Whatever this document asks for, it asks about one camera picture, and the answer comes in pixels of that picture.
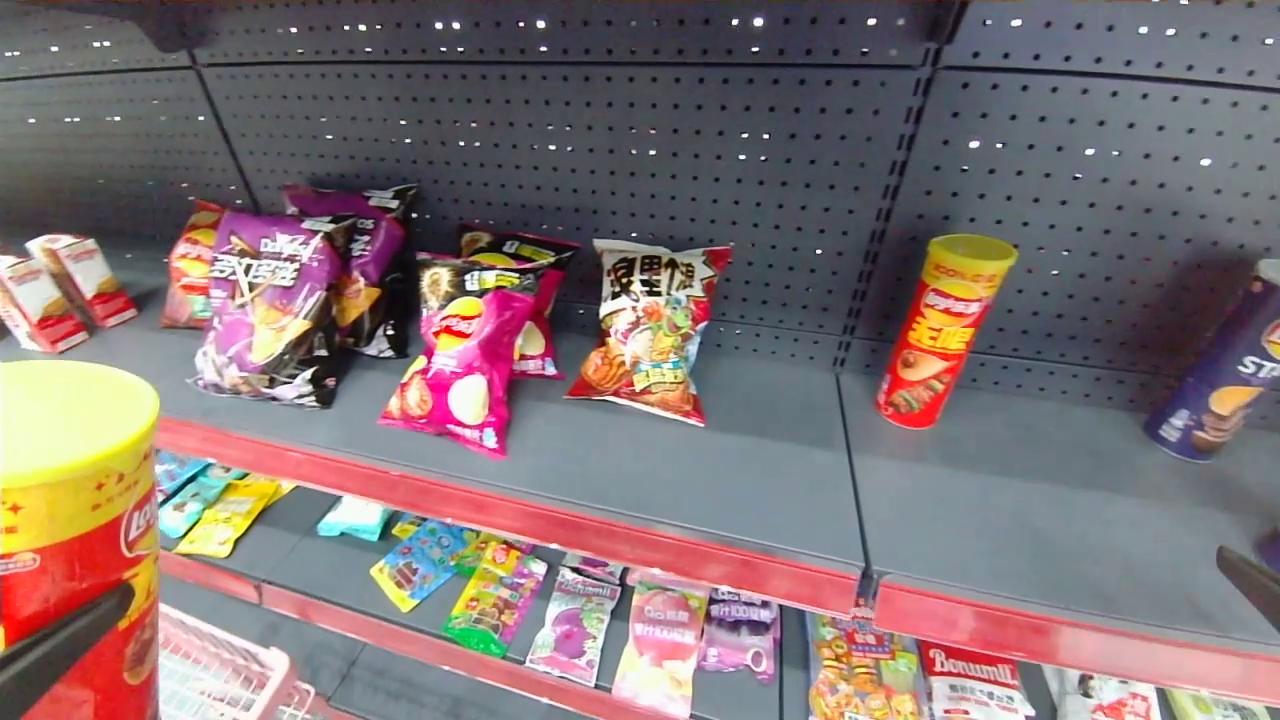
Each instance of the purple candy pack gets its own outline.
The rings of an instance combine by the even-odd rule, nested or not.
[[[209,269],[212,318],[196,351],[200,389],[307,407],[333,405],[330,288],[353,217],[227,213]]]
[[[525,665],[594,687],[604,632],[621,594],[618,585],[562,566]]]
[[[744,667],[762,683],[777,671],[778,606],[768,600],[712,589],[698,666],[713,673]]]
[[[416,270],[404,245],[404,213],[416,184],[340,192],[289,184],[291,215],[356,215],[335,310],[343,345],[372,357],[406,357]]]

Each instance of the fruit candy pack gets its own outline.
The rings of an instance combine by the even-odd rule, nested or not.
[[[658,712],[689,717],[708,589],[635,570],[627,582],[632,579],[630,635],[613,679],[613,694]]]
[[[230,480],[198,474],[183,486],[168,502],[160,506],[156,527],[170,538],[180,538],[200,520],[205,509],[212,505]]]
[[[467,533],[467,546],[462,550],[462,552],[453,556],[453,569],[463,578],[470,578],[475,574],[476,568],[480,566],[480,561],[484,560],[484,556],[489,553],[489,546],[493,543],[507,543],[526,555],[534,551],[532,543],[507,539],[493,533],[480,533],[476,530],[465,532]]]
[[[600,345],[566,397],[611,400],[703,427],[690,372],[732,249],[672,252],[596,240],[604,265]]]
[[[564,566],[572,568],[589,578],[595,578],[596,580],[604,580],[605,583],[613,583],[616,585],[622,584],[622,574],[627,571],[626,565],[618,565],[596,557],[588,557],[576,552],[570,552],[564,556]]]
[[[284,187],[291,215],[357,217],[334,313],[342,342],[362,355],[408,356],[416,277],[406,252],[404,213],[416,192],[417,184],[365,192]]]
[[[156,450],[156,498],[161,502],[178,492],[196,473],[209,466],[209,460],[187,457],[168,450]]]
[[[178,555],[229,556],[236,541],[279,492],[280,484],[275,480],[232,480],[173,551]]]
[[[1052,665],[1043,670],[1057,720],[1161,720],[1153,685]]]
[[[337,322],[330,287],[353,217],[303,219],[227,213],[209,297],[214,315],[196,351],[200,389],[306,407],[333,405]]]
[[[540,268],[420,259],[425,350],[410,364],[380,424],[442,434],[507,456],[507,384]]]
[[[462,546],[460,528],[425,520],[408,539],[370,568],[369,574],[401,612],[408,612],[453,577],[451,559]]]
[[[940,716],[972,720],[1020,720],[1036,715],[1023,696],[1012,660],[920,641],[920,660]]]
[[[444,623],[444,634],[476,652],[507,655],[545,574],[547,562],[538,557],[490,543]]]
[[[169,290],[165,292],[163,328],[204,329],[214,314],[209,302],[209,268],[214,261],[218,224],[227,214],[219,205],[196,201],[196,211],[169,252]]]
[[[421,515],[411,515],[408,512],[401,512],[399,520],[392,525],[392,534],[399,539],[408,539],[410,536],[417,532],[426,523],[426,518]]]
[[[621,594],[622,588],[613,583],[562,566],[525,665],[594,687],[604,633]]]
[[[360,497],[343,496],[316,525],[320,537],[351,536],[369,542],[383,537],[390,509]]]
[[[882,633],[881,643],[846,618],[810,612],[806,624],[810,720],[932,720],[915,641]]]
[[[1256,702],[1184,689],[1166,689],[1178,720],[1267,720],[1267,708]]]
[[[534,314],[520,333],[515,372],[516,375],[524,377],[561,377],[556,366],[550,314],[556,304],[556,292],[564,279],[564,270],[573,260],[573,254],[577,252],[577,245],[525,233],[494,233],[472,225],[461,225],[458,232],[462,236],[460,241],[462,258],[497,268],[515,268],[530,263],[547,268],[538,282]]]
[[[780,612],[776,602],[712,589],[698,666],[713,673],[749,669],[762,683],[777,673]]]

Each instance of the red chip can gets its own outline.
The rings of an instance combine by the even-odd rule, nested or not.
[[[890,423],[922,429],[938,421],[1000,283],[1018,260],[1012,245],[980,234],[929,241],[924,269],[876,405]]]
[[[154,719],[160,400],[123,370],[67,360],[0,364],[0,650],[133,585],[124,616],[24,719]]]

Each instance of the yellow candy pack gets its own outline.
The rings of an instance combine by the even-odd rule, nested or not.
[[[227,557],[236,548],[236,541],[273,502],[276,493],[280,493],[280,483],[262,479],[261,475],[232,480],[173,551],[178,555]]]
[[[392,534],[399,539],[408,539],[410,536],[416,533],[425,521],[426,518],[419,515],[404,515],[401,518],[399,523],[396,523],[396,527],[392,528]]]

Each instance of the upper shelf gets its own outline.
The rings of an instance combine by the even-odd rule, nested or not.
[[[700,355],[703,429],[563,400],[570,379],[517,379],[508,459],[492,460],[376,424],[408,360],[357,357],[329,410],[196,391],[187,378],[200,334],[157,329],[165,266],[138,255],[113,268],[142,315],[63,357],[152,383],[161,447],[799,607],[852,607],[863,551],[831,372]],[[593,340],[557,345],[576,373]],[[0,360],[19,357],[40,355],[0,343]]]
[[[1130,413],[961,389],[913,432],[840,386],[884,628],[1280,702],[1280,633],[1215,565],[1275,521],[1280,436],[1196,465]]]

